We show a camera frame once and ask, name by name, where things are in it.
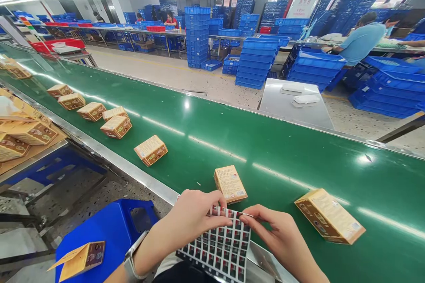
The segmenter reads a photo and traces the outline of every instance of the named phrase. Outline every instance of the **blue plastic crate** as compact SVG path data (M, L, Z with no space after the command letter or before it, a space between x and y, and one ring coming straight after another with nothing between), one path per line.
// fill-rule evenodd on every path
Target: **blue plastic crate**
M421 67L415 66L393 57L373 57L367 56L365 62L383 71L417 73L422 70Z
M263 38L247 38L243 42L243 49L256 50L277 50L279 48L279 40L263 39Z
M242 30L220 29L218 31L218 35L228 37L240 37L242 35Z

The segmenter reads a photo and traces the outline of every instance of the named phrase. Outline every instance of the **blue chair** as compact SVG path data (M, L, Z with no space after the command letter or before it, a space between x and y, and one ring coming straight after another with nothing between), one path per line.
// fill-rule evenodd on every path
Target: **blue chair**
M139 236L149 230L158 217L152 201L119 199L68 233L56 250L56 261L68 252L94 241L105 241L101 265L66 282L103 282L124 261L124 255ZM63 265L56 268L59 282Z

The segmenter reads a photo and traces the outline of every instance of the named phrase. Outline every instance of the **hand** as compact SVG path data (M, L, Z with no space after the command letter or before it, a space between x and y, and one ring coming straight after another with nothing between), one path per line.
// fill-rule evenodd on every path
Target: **hand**
M135 268L143 275L167 255L195 240L204 232L232 221L223 216L207 217L212 205L227 208L226 199L219 190L204 193L185 190L167 216L158 221L137 249Z
M261 205L249 207L243 212L254 217L241 215L240 220L258 234L279 263L300 283L329 283L290 214ZM268 222L272 230L267 230L261 222Z

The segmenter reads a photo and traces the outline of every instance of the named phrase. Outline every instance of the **stack of blue crates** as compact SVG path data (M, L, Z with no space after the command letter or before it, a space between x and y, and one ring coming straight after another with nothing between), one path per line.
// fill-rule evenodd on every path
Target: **stack of blue crates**
M209 35L218 35L220 29L223 29L223 19L209 20Z
M242 36L253 36L257 30L257 24L260 15L241 15L239 22L239 30L242 30Z
M321 50L301 48L292 64L287 80L315 84L323 92L345 65L340 55L324 54Z
M278 39L246 38L242 45L235 84L261 89L278 50Z
M211 8L185 7L187 64L200 69L208 60Z
M388 57L367 57L365 61L378 71L349 100L357 109L406 118L420 111L425 101L425 75L421 68Z
M301 37L302 29L309 24L310 19L276 19L275 25L279 26L278 35L298 40Z

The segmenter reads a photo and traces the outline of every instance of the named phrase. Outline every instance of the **small product box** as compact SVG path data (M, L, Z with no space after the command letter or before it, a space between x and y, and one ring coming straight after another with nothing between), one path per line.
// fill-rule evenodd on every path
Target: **small product box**
M366 231L325 189L312 190L295 204L326 241L352 245Z
M56 84L55 86L49 88L46 92L55 99L73 93L72 89L70 89L66 84Z
M58 103L67 110L73 110L85 105L85 99L80 93L72 93L58 98Z
M31 146L5 133L0 134L0 162L25 156Z
M97 122L99 119L103 117L103 112L106 111L105 106L102 103L91 102L86 106L80 108L77 113L84 119Z
M84 273L103 262L105 241L89 242L65 254L58 262L53 264L48 271L63 264L59 282Z
M214 180L227 203L236 203L248 198L234 165L217 168L214 172Z
M140 157L143 163L150 167L159 158L164 156L167 152L167 146L164 142L158 138L157 135L153 135L148 140L145 140L139 146L134 148L136 154Z
M108 137L121 139L132 127L130 120L125 116L116 115L100 128Z
M58 133L40 122L6 122L0 126L0 132L6 133L31 146L48 145Z
M113 109L110 109L110 110L103 112L103 119L107 122L108 120L110 120L115 115L125 116L125 117L128 118L128 120L130 120L130 117L128 116L124 107L122 107L122 106L115 107Z

